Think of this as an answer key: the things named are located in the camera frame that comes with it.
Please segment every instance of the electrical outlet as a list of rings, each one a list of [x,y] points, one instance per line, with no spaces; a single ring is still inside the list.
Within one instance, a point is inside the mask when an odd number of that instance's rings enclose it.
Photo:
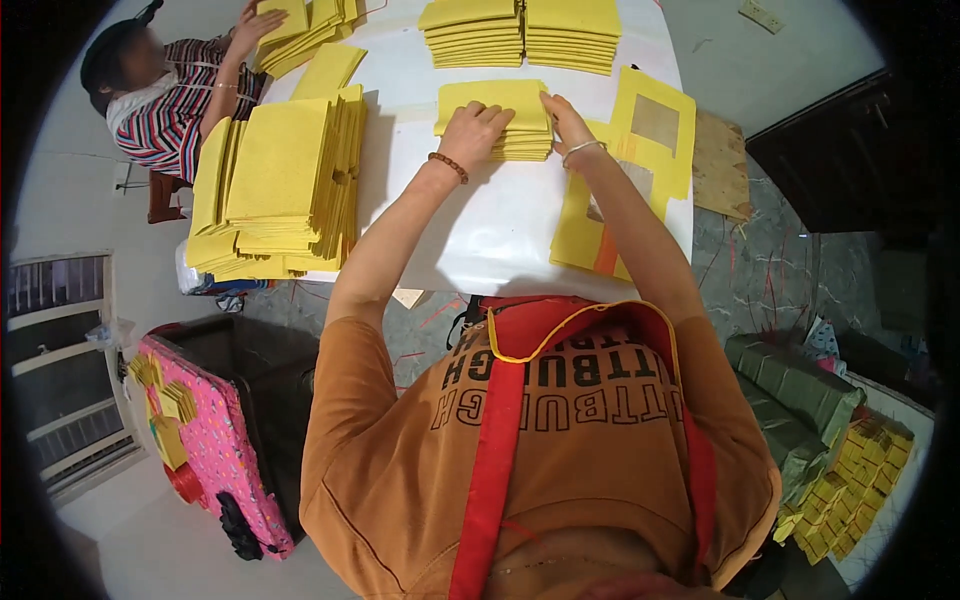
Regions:
[[[783,29],[783,21],[772,12],[761,7],[755,0],[743,0],[743,6],[740,7],[739,12],[771,34],[775,35]]]
[[[130,180],[130,164],[118,162],[113,167],[113,197],[120,198],[127,193],[127,181]]]

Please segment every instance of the table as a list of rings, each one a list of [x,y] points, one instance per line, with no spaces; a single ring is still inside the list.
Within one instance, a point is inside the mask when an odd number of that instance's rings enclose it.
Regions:
[[[673,45],[656,0],[618,0],[623,37],[613,76],[524,64],[519,68],[434,69],[417,30],[425,0],[392,0],[370,14],[346,43],[369,51],[350,80],[364,86],[369,106],[360,163],[357,223],[362,231],[403,191],[428,153],[437,149],[437,90],[443,84],[486,79],[540,79],[563,94],[587,119],[610,122],[620,66],[681,88]],[[273,82],[262,103],[285,102],[306,70],[302,65]],[[591,300],[637,298],[626,281],[549,262],[560,218],[566,172],[561,158],[546,162],[492,162],[471,174],[433,217],[400,287],[484,296],[576,295]],[[690,258],[692,185],[686,199],[671,199],[665,223]],[[337,273],[304,279],[334,281]]]

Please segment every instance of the bracelet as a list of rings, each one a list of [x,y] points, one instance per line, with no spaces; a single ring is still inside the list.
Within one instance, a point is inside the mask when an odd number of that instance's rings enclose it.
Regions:
[[[569,149],[568,151],[566,151],[566,156],[564,156],[564,162],[563,162],[564,168],[566,168],[566,160],[567,160],[568,158],[570,158],[570,155],[572,155],[573,153],[577,152],[578,150],[583,150],[583,149],[586,148],[587,146],[594,146],[594,145],[596,145],[596,146],[603,146],[603,149],[604,149],[604,150],[607,150],[607,143],[606,143],[606,142],[602,142],[602,141],[600,141],[600,140],[598,140],[598,139],[591,139],[589,142],[584,142],[583,144],[580,144],[579,146],[574,146],[573,148],[571,148],[571,149]]]
[[[449,167],[454,171],[456,171],[457,175],[460,176],[461,185],[466,185],[470,181],[470,178],[467,177],[467,171],[464,171],[464,168],[462,166],[450,160],[446,156],[440,154],[439,152],[431,152],[429,155],[426,156],[426,158],[427,160],[432,160],[433,158],[436,158],[437,160],[442,160],[447,165],[449,165]]]

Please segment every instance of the marble floor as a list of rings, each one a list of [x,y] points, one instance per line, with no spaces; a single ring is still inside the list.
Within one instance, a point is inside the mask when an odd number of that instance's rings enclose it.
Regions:
[[[735,227],[697,209],[692,268],[721,342],[738,332],[777,331],[802,340],[813,315],[831,319],[840,333],[852,327],[895,346],[899,336],[880,327],[874,301],[870,240],[861,233],[805,231],[778,188],[748,158],[754,218]],[[286,281],[247,298],[244,314],[319,337],[331,284]],[[407,310],[391,300],[384,318],[387,348],[399,391],[446,352],[446,336],[466,300],[437,293]]]

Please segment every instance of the wooden board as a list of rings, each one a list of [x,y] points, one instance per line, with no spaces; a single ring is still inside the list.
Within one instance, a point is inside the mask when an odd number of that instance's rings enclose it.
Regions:
[[[750,221],[753,212],[743,131],[702,110],[693,142],[693,203],[737,223]]]

